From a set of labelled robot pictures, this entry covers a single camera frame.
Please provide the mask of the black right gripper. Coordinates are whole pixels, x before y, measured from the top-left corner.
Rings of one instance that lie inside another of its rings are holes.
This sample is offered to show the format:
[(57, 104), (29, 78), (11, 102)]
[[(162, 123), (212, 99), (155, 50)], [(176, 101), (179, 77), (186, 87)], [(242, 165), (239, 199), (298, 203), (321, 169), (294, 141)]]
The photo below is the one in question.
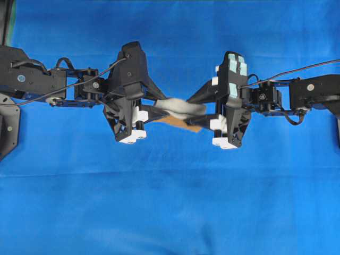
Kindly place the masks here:
[(241, 87), (241, 108), (226, 106), (227, 89), (223, 66), (216, 67), (216, 75), (208, 80), (186, 101), (191, 104), (215, 103), (215, 114), (187, 118), (187, 125), (199, 126), (214, 131), (212, 144), (222, 149), (235, 149), (242, 146), (242, 139), (248, 127), (251, 113), (244, 107)]

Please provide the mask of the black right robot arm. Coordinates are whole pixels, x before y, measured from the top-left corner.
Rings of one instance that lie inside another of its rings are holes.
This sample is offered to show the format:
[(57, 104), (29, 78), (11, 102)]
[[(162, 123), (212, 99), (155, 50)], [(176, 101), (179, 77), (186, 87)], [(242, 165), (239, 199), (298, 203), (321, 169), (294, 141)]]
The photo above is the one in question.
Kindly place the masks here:
[(188, 99), (194, 104), (214, 103), (215, 113), (189, 117), (186, 124), (212, 130), (213, 145), (233, 149), (242, 146), (253, 112), (284, 116), (292, 125), (301, 124), (313, 108), (327, 109), (339, 117), (338, 74), (262, 81), (257, 88), (249, 88), (247, 81), (246, 75), (219, 68), (217, 76)]

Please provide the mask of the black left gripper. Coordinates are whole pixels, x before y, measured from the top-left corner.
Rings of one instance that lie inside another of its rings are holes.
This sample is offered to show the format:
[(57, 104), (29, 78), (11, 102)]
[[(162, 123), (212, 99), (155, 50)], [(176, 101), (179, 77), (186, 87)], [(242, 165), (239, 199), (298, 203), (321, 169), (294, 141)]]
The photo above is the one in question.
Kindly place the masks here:
[(104, 115), (115, 135), (115, 141), (133, 144), (146, 138), (144, 123), (160, 120), (169, 115), (168, 112), (150, 105), (141, 105), (141, 98), (163, 100), (166, 96), (153, 80), (143, 77), (142, 85), (108, 84), (102, 98), (105, 106)]

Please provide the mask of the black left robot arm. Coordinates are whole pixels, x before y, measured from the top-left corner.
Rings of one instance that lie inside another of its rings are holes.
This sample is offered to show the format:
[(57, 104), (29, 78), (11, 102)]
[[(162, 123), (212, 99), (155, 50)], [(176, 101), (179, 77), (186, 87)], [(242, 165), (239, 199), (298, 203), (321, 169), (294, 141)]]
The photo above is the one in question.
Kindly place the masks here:
[(47, 69), (22, 49), (1, 47), (1, 157), (18, 144), (21, 105), (35, 101), (53, 107), (103, 106), (104, 116), (117, 142), (132, 144), (146, 137), (144, 125), (167, 116), (167, 112), (144, 105), (165, 96), (149, 77), (146, 55), (140, 44), (124, 45), (117, 60), (106, 70), (76, 69), (68, 58)]

